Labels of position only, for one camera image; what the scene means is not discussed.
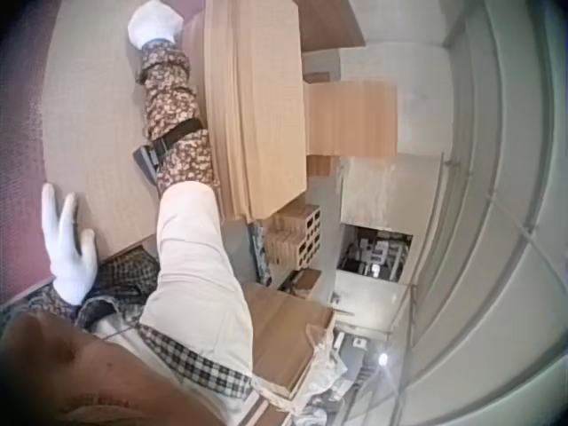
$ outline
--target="white glove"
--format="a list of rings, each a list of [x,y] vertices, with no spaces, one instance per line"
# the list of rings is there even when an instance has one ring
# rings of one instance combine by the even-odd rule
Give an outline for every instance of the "white glove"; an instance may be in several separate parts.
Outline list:
[[[98,266],[92,229],[81,233],[81,253],[77,251],[76,210],[77,199],[71,193],[65,198],[59,217],[53,185],[43,185],[42,229],[45,249],[51,261],[51,273],[55,275],[53,286],[68,304],[79,305],[95,282]]]
[[[130,42],[137,49],[152,40],[163,39],[174,43],[174,37],[184,26],[184,19],[160,0],[142,4],[128,24]]]

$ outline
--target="plaid shirt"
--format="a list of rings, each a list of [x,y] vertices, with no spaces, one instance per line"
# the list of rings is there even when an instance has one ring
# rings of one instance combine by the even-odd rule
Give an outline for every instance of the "plaid shirt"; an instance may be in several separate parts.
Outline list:
[[[67,304],[52,285],[44,286],[14,306],[6,319],[25,310],[51,312],[89,329],[95,322],[118,312],[135,328],[145,344],[175,373],[203,388],[229,398],[250,393],[250,377],[222,366],[152,327],[139,323],[148,297],[155,291],[160,267],[142,248],[102,264],[97,281],[81,306]]]

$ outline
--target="black strap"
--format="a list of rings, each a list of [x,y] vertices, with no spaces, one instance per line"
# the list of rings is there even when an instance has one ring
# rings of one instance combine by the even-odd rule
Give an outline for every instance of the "black strap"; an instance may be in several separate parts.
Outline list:
[[[152,142],[152,147],[158,157],[159,163],[162,164],[163,157],[182,137],[202,129],[203,125],[198,118],[189,118],[171,129],[161,138],[154,140]]]

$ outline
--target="stacked wooden blocks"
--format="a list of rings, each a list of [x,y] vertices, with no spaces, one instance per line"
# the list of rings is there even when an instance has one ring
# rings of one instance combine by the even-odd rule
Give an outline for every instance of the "stacked wooden blocks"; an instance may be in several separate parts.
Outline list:
[[[320,207],[296,201],[276,212],[265,237],[271,264],[307,268],[320,249]]]

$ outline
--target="light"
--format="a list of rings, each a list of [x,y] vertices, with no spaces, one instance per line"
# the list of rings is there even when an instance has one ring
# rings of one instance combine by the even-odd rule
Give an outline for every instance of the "light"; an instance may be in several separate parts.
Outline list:
[[[388,362],[389,362],[389,356],[388,356],[386,353],[383,352],[383,353],[379,356],[379,366],[385,367]]]

